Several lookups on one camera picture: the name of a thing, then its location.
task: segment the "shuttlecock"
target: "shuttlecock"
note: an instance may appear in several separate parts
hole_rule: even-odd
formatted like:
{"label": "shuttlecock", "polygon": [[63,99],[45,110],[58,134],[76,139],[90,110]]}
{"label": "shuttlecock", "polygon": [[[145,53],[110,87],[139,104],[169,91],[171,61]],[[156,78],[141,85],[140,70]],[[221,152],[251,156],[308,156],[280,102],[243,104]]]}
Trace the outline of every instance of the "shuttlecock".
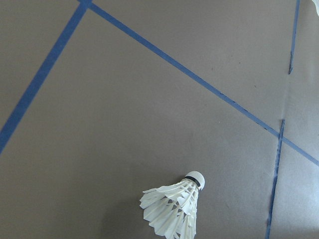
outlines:
{"label": "shuttlecock", "polygon": [[317,14],[319,15],[319,0],[313,0],[313,2],[316,5]]}
{"label": "shuttlecock", "polygon": [[140,207],[156,235],[167,239],[194,238],[198,191],[204,185],[203,175],[192,171],[179,183],[143,192]]}

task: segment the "painter's tape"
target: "painter's tape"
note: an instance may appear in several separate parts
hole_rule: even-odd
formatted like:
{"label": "painter's tape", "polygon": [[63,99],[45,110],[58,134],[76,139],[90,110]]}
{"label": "painter's tape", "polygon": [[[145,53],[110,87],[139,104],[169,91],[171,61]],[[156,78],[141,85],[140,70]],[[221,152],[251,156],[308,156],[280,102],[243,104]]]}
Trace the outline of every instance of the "painter's tape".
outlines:
{"label": "painter's tape", "polygon": [[56,43],[52,47],[48,56],[45,58],[44,62],[42,63],[39,70],[35,74],[33,80],[29,84],[28,88],[25,90],[25,92],[22,95],[21,99],[19,100],[18,104],[16,105],[13,112],[9,116],[8,120],[6,121],[5,125],[1,129],[1,131],[0,131],[0,154],[2,153],[4,147],[6,146],[10,137],[12,136],[14,130],[18,126],[23,115],[25,114],[26,110],[30,106],[32,100],[34,99],[35,95],[39,91],[41,85],[43,84],[43,82],[46,79],[47,75],[49,74],[50,70],[52,69],[54,63],[56,62],[56,60],[60,56],[65,45],[67,44],[68,40],[70,39],[71,35],[73,34],[75,28],[79,24],[80,20],[82,19],[83,15],[85,14],[86,10],[90,6],[91,2],[92,2],[92,0],[81,0],[80,1],[79,6],[77,7],[75,12],[73,13],[72,17],[70,18],[69,22],[65,26],[61,35],[59,36]]}
{"label": "painter's tape", "polygon": [[294,20],[294,29],[293,29],[293,40],[291,43],[291,50],[290,50],[290,64],[289,64],[289,72],[290,75],[294,69],[294,56],[295,56],[295,45],[296,45],[296,35],[297,35],[297,26],[298,26],[298,17],[299,17],[299,6],[300,0],[296,2],[296,10],[295,10],[295,20]]}
{"label": "painter's tape", "polygon": [[276,163],[275,163],[275,170],[274,170],[273,189],[271,192],[271,200],[270,200],[268,223],[267,223],[265,239],[269,239],[269,236],[270,236],[270,229],[271,229],[271,222],[272,222],[272,218],[273,218],[273,208],[274,208],[274,201],[275,201],[276,185],[277,185],[277,181],[278,181],[280,154],[281,154],[281,147],[282,147],[282,143],[283,143],[284,130],[285,130],[285,120],[283,119],[282,124],[281,124],[281,128],[280,128],[280,132],[279,132],[279,137],[278,137],[278,146],[277,146],[277,156],[276,156]]}
{"label": "painter's tape", "polygon": [[[176,67],[177,69],[179,69],[184,74],[188,75],[190,78],[192,78],[193,80],[195,80],[196,82],[201,84],[203,87],[205,87],[210,92],[212,92],[213,94],[215,94],[216,96],[221,98],[223,101],[227,102],[232,107],[237,109],[239,112],[241,112],[242,114],[244,114],[245,116],[250,118],[252,121],[254,121],[255,123],[259,124],[265,130],[269,131],[272,135],[274,135],[276,137],[279,137],[279,133],[277,131],[275,131],[273,128],[271,128],[269,125],[267,125],[265,122],[263,122],[261,119],[259,119],[258,117],[254,116],[252,113],[250,113],[249,111],[244,109],[241,105],[239,105],[238,103],[233,101],[231,98],[229,98],[228,96],[226,96],[223,93],[221,93],[218,89],[213,87],[211,84],[209,84],[208,82],[206,82],[205,80],[200,78],[198,75],[196,75],[195,73],[193,73],[192,71],[187,69],[185,66],[183,66],[178,61],[176,61],[175,59],[173,59],[172,57],[167,55],[165,52],[160,50],[158,47],[154,46],[152,43],[147,41],[145,38],[143,38],[142,36],[138,35],[136,32],[134,32],[132,29],[130,29],[129,27],[127,27],[126,25],[124,25],[123,23],[118,21],[116,18],[114,18],[113,16],[108,14],[106,11],[102,10],[100,7],[98,7],[94,3],[91,4],[90,10],[92,10],[93,12],[95,12],[96,14],[98,14],[99,16],[104,18],[105,20],[107,20],[109,23],[111,23],[112,25],[114,25],[118,29],[122,30],[124,33],[126,33],[127,35],[129,35],[130,37],[132,37],[133,39],[138,41],[140,44],[142,44],[143,46],[145,46],[146,48],[148,48],[149,50],[151,50],[152,52],[154,52],[158,56],[160,56],[162,59],[164,59],[165,61],[167,61],[168,63],[170,63],[174,67]],[[301,148],[297,147],[291,141],[289,141],[289,140],[284,138],[284,142],[287,143],[292,148],[296,149],[296,151],[298,151],[303,156],[305,156],[310,161],[312,161],[313,163],[315,163],[316,165],[319,166],[319,161],[317,161],[315,158],[310,156],[308,153],[304,152]]]}

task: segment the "blue tape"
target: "blue tape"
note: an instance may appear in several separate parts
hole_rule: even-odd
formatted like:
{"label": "blue tape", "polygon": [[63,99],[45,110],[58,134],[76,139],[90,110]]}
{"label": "blue tape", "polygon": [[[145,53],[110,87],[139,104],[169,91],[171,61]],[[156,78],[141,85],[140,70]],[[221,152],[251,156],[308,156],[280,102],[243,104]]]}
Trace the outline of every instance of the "blue tape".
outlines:
{"label": "blue tape", "polygon": [[[164,59],[165,61],[167,61],[168,63],[170,63],[171,65],[173,65],[174,67],[176,67],[177,69],[179,69],[181,72],[183,72],[184,74],[188,75],[190,78],[192,78],[193,80],[195,80],[196,82],[198,82],[199,84],[201,84],[203,87],[205,87],[206,89],[208,89],[210,92],[212,92],[213,94],[215,94],[216,96],[218,96],[219,98],[221,98],[223,101],[227,102],[228,104],[230,104],[232,107],[234,107],[235,109],[237,109],[239,112],[241,112],[242,114],[244,114],[245,116],[247,116],[248,118],[250,118],[252,121],[254,121],[255,123],[259,124],[261,127],[263,127],[265,130],[269,131],[271,134],[273,134],[276,137],[279,137],[279,133],[277,131],[275,131],[273,128],[271,128],[269,125],[267,125],[265,122],[263,122],[262,120],[260,120],[259,118],[257,118],[256,116],[254,116],[252,113],[250,113],[249,111],[247,111],[246,109],[244,109],[242,106],[240,106],[239,104],[237,104],[235,101],[233,101],[231,98],[227,97],[226,95],[224,95],[223,93],[221,93],[218,89],[216,89],[215,87],[213,87],[212,85],[210,85],[208,82],[206,82],[205,80],[203,80],[202,78],[200,78],[199,76],[197,76],[195,73],[193,73],[192,71],[190,71],[189,69],[187,69],[185,66],[183,66],[182,64],[180,64],[178,61],[174,60],[173,58],[171,58],[169,55],[167,55],[165,52],[163,52],[162,50],[160,50],[158,47],[154,46],[153,44],[151,44],[149,41],[147,41],[145,38],[143,38],[142,36],[138,35],[136,32],[134,32],[133,30],[131,30],[129,27],[127,27],[126,25],[124,25],[123,23],[121,23],[120,21],[118,21],[116,18],[114,18],[113,16],[109,15],[107,12],[105,12],[104,10],[102,10],[100,7],[96,6],[94,3],[91,4],[90,6],[90,10],[92,10],[93,12],[95,12],[96,14],[98,14],[99,16],[101,16],[102,18],[104,18],[105,20],[107,20],[109,23],[111,23],[112,25],[114,25],[115,27],[117,27],[118,29],[122,30],[124,33],[126,33],[127,35],[129,35],[130,37],[132,37],[133,39],[135,39],[136,41],[138,41],[140,44],[142,44],[143,46],[145,46],[146,48],[148,48],[149,50],[151,50],[152,52],[154,52],[155,54],[157,54],[158,56],[160,56],[162,59]],[[295,144],[293,144],[291,141],[287,140],[286,138],[284,138],[284,142],[287,143],[289,146],[291,146],[292,148],[294,148],[296,151],[298,151],[299,153],[301,153],[303,156],[305,156],[306,158],[308,158],[310,161],[312,161],[313,163],[315,163],[316,165],[319,166],[319,161],[317,161],[315,158],[313,158],[312,156],[310,156],[308,153],[306,153],[305,151],[303,151],[301,148],[297,147]]]}
{"label": "blue tape", "polygon": [[292,73],[293,68],[294,68],[294,56],[295,56],[295,44],[296,44],[298,17],[299,17],[299,6],[300,6],[300,0],[297,0],[296,10],[295,10],[294,30],[293,30],[293,41],[291,43],[291,51],[290,51],[290,64],[289,64],[289,71],[288,71],[289,75]]}
{"label": "blue tape", "polygon": [[0,131],[0,154],[2,153],[4,147],[6,146],[10,137],[12,136],[14,130],[18,126],[23,115],[25,114],[26,110],[30,106],[32,100],[34,99],[35,95],[39,91],[45,78],[47,77],[47,75],[49,74],[50,70],[52,69],[54,63],[56,62],[56,60],[60,56],[66,43],[70,39],[75,28],[77,27],[77,25],[79,24],[83,15],[85,14],[86,10],[90,6],[91,2],[92,2],[92,0],[80,1],[79,6],[77,7],[75,12],[73,13],[72,17],[70,18],[69,22],[65,26],[61,35],[59,36],[56,43],[52,47],[48,56],[45,58],[41,67],[39,68],[39,70],[35,74],[33,80],[29,84],[28,88],[25,90],[25,92],[22,95],[21,99],[19,100],[18,104],[16,105],[13,112],[9,116],[8,120],[6,121],[5,125],[1,129],[1,131]]}
{"label": "blue tape", "polygon": [[270,201],[268,224],[267,224],[265,239],[269,239],[269,236],[270,236],[270,228],[271,228],[271,221],[273,218],[273,207],[274,207],[274,201],[275,201],[275,192],[276,192],[276,185],[278,180],[279,162],[280,162],[281,146],[283,143],[284,130],[285,130],[285,120],[283,119],[281,128],[280,128],[279,137],[278,137],[278,147],[277,147],[277,156],[276,156],[275,171],[274,171],[273,189],[271,192],[271,201]]}
{"label": "blue tape", "polygon": [[314,157],[312,157],[310,154],[306,153],[304,150],[302,150],[300,147],[298,147],[297,145],[295,145],[294,143],[292,143],[289,139],[287,138],[283,138],[283,142],[286,143],[287,145],[289,145],[291,148],[293,148],[295,151],[297,151],[298,153],[300,153],[301,155],[303,155],[304,157],[306,157],[307,159],[309,159],[312,163],[314,163],[315,165],[319,166],[319,161],[316,160]]}

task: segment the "shuttlecock feather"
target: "shuttlecock feather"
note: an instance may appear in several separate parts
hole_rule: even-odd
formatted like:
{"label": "shuttlecock feather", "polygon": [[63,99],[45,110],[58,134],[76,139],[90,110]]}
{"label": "shuttlecock feather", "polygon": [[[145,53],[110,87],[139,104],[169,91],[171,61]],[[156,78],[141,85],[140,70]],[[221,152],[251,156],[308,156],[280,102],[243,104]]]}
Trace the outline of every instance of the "shuttlecock feather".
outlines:
{"label": "shuttlecock feather", "polygon": [[156,235],[167,239],[194,238],[198,192],[204,185],[203,175],[193,171],[179,183],[143,192],[140,207]]}

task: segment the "shuttlecock cork base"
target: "shuttlecock cork base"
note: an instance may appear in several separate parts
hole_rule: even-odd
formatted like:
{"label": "shuttlecock cork base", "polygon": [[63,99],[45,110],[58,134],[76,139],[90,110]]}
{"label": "shuttlecock cork base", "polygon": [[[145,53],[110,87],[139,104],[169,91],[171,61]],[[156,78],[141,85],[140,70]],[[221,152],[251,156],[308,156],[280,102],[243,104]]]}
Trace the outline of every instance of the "shuttlecock cork base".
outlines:
{"label": "shuttlecock cork base", "polygon": [[203,175],[192,171],[179,183],[144,191],[140,207],[155,234],[167,239],[193,239],[198,192],[204,186]]}

